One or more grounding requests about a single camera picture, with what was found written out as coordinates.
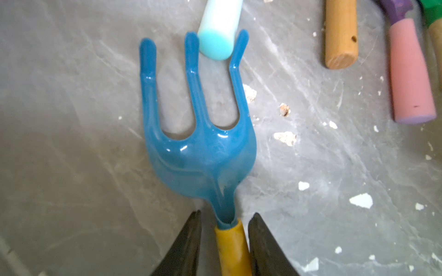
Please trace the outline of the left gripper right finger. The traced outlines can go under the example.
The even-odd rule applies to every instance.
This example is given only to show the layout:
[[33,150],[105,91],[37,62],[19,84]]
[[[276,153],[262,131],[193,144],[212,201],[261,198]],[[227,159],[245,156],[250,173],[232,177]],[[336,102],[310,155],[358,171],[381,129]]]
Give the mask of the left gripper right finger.
[[253,276],[299,276],[259,213],[248,224]]

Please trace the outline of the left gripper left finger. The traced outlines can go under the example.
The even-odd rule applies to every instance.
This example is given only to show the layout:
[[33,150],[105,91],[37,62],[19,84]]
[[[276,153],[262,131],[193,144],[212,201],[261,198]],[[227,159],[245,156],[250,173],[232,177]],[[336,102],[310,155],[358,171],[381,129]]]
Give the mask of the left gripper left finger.
[[195,276],[199,263],[201,230],[201,211],[194,211],[151,276]]

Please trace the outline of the blue rake yellow handle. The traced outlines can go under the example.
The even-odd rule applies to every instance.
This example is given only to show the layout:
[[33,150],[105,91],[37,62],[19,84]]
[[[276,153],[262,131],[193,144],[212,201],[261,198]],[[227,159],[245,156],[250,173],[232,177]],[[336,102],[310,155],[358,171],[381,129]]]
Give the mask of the blue rake yellow handle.
[[250,253],[241,220],[236,215],[235,190],[251,172],[257,155],[256,135],[250,118],[239,65],[249,41],[240,31],[229,72],[239,118],[231,129],[220,129],[209,118],[199,77],[199,38],[185,36],[185,72],[195,115],[195,129],[183,140],[171,139],[160,126],[154,41],[139,46],[143,125],[151,165],[171,190],[206,200],[214,211],[216,242],[224,276],[249,276]]

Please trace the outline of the purple fork pink handle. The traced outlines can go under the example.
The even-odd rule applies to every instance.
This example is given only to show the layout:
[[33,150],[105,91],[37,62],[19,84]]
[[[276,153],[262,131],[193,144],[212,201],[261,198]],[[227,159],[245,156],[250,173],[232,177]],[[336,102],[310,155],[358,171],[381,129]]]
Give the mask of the purple fork pink handle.
[[436,118],[430,79],[414,20],[406,17],[411,1],[381,2],[390,20],[390,77],[394,120],[421,124]]

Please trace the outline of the light green hand rake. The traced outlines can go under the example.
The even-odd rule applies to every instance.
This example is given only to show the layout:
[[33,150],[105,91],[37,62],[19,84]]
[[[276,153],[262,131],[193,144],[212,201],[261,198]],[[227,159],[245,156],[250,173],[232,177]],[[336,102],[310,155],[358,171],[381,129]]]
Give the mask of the light green hand rake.
[[326,0],[325,64],[328,69],[345,69],[359,56],[357,1]]

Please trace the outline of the light blue hand fork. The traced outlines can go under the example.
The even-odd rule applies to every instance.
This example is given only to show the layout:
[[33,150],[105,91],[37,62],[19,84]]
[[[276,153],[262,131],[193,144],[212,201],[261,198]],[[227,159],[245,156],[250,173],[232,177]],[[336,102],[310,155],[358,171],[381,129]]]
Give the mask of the light blue hand fork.
[[234,49],[243,0],[208,0],[198,30],[199,51],[226,60]]

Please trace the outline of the dark green hand rake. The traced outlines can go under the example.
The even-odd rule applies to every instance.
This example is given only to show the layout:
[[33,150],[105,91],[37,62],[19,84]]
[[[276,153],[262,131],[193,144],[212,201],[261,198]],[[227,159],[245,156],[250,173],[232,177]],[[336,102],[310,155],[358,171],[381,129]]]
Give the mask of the dark green hand rake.
[[442,90],[442,0],[420,0],[419,3],[435,52],[439,90]]

